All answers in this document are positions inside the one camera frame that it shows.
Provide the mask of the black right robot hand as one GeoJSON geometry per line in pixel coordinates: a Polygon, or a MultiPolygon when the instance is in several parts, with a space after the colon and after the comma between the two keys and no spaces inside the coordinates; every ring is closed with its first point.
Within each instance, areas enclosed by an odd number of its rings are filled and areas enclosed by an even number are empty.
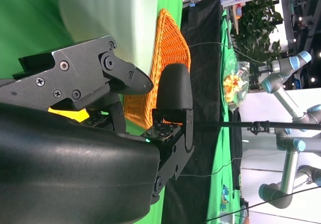
{"type": "Polygon", "coordinates": [[[126,131],[119,95],[153,82],[105,36],[23,57],[1,80],[1,223],[134,223],[194,151],[190,75],[161,73],[152,126],[126,131]]]}

